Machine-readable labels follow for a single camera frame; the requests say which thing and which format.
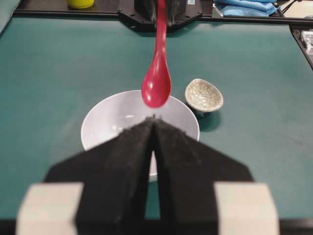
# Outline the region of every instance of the white bowl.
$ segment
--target white bowl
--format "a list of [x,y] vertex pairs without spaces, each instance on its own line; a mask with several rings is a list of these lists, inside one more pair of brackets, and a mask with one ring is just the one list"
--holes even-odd
[[[198,121],[184,103],[170,96],[161,108],[151,109],[142,101],[141,91],[129,91],[112,95],[100,101],[89,111],[81,129],[83,147],[89,150],[104,143],[118,136],[124,128],[138,124],[153,114],[185,131],[195,140],[199,140]],[[151,160],[149,180],[157,180],[154,155]]]
[[202,79],[194,79],[189,83],[185,91],[185,98],[192,108],[202,113],[216,111],[224,104],[219,89]]

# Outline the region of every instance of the metal bracket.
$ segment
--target metal bracket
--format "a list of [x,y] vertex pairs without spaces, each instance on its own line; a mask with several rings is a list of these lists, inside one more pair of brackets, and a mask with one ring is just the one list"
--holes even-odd
[[212,18],[223,18],[223,13],[220,12],[220,10],[216,7],[215,4],[213,4],[213,9],[212,9]]

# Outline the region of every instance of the bowl rim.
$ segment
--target bowl rim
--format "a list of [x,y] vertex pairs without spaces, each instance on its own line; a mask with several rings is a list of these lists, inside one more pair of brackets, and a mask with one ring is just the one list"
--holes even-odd
[[[187,92],[188,92],[188,90],[190,89],[191,84],[192,84],[193,82],[197,81],[197,80],[200,80],[200,81],[203,81],[204,83],[209,84],[210,86],[212,86],[212,87],[219,93],[219,95],[221,96],[221,102],[220,102],[221,104],[220,104],[218,107],[216,107],[215,109],[212,109],[212,110],[208,110],[208,109],[200,108],[200,107],[197,107],[197,106],[191,104],[191,102],[190,102],[190,100],[189,100],[189,98],[188,98]],[[188,86],[187,86],[186,89],[185,89],[185,99],[186,99],[186,102],[188,103],[188,105],[190,105],[190,107],[192,107],[193,109],[195,109],[195,110],[197,110],[197,111],[200,111],[200,112],[202,112],[202,113],[210,113],[210,112],[219,110],[219,109],[224,105],[224,97],[223,97],[222,93],[220,92],[220,90],[217,89],[217,87],[214,86],[212,83],[210,83],[210,82],[208,82],[208,81],[206,81],[206,80],[203,80],[203,79],[201,79],[201,78],[195,78],[194,80],[192,80],[192,81],[188,84]]]
[[[120,93],[116,93],[116,94],[110,95],[110,96],[108,96],[108,97],[102,99],[101,101],[99,101],[96,105],[94,105],[94,106],[92,107],[92,109],[90,109],[90,110],[88,111],[88,113],[87,113],[86,116],[84,117],[84,120],[83,120],[81,129],[80,129],[80,139],[81,139],[81,143],[82,143],[82,146],[83,146],[83,148],[84,148],[84,151],[88,151],[88,150],[90,150],[90,149],[92,149],[92,148],[94,148],[94,147],[97,146],[97,145],[95,145],[95,146],[92,147],[92,148],[87,148],[87,146],[85,146],[85,145],[84,145],[84,142],[83,142],[83,128],[84,128],[84,126],[85,126],[86,120],[88,119],[88,116],[89,116],[90,113],[93,111],[93,109],[95,109],[95,108],[96,108],[98,105],[100,105],[102,102],[106,102],[106,101],[108,101],[109,99],[114,98],[115,96],[122,95],[122,94],[125,94],[125,93],[137,93],[137,92],[141,92],[141,90],[124,91],[124,92],[120,92]],[[173,96],[171,96],[171,95],[170,95],[169,99],[170,99],[170,98],[173,98],[174,100],[180,102],[183,106],[185,106],[185,107],[187,108],[187,110],[189,110],[189,112],[191,113],[192,117],[194,118],[194,121],[195,121],[196,124],[197,124],[197,131],[198,131],[198,133],[197,133],[197,139],[196,139],[196,141],[199,141],[199,139],[200,139],[200,127],[199,127],[199,123],[198,123],[198,120],[197,120],[195,114],[192,112],[192,110],[191,110],[186,104],[184,104],[184,103],[183,103],[182,101],[180,101],[179,99],[177,99],[177,98],[175,98],[175,97],[173,97]]]

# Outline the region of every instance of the cable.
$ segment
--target cable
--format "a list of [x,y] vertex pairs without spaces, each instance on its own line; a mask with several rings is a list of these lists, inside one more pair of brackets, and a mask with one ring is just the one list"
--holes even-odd
[[288,6],[282,10],[282,12],[285,13],[296,1],[301,2],[302,0],[293,0],[292,3],[288,4]]

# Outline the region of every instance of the black mount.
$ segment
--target black mount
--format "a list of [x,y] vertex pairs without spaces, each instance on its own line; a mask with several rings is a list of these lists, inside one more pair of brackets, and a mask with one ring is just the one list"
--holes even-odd
[[[133,29],[140,28],[140,31],[155,31],[154,23],[149,19],[143,2],[144,0],[120,0],[118,14]],[[168,31],[181,28],[202,16],[200,1],[195,1],[195,4],[187,4],[186,0],[181,2],[184,4],[180,5],[175,22],[173,26],[168,27]]]

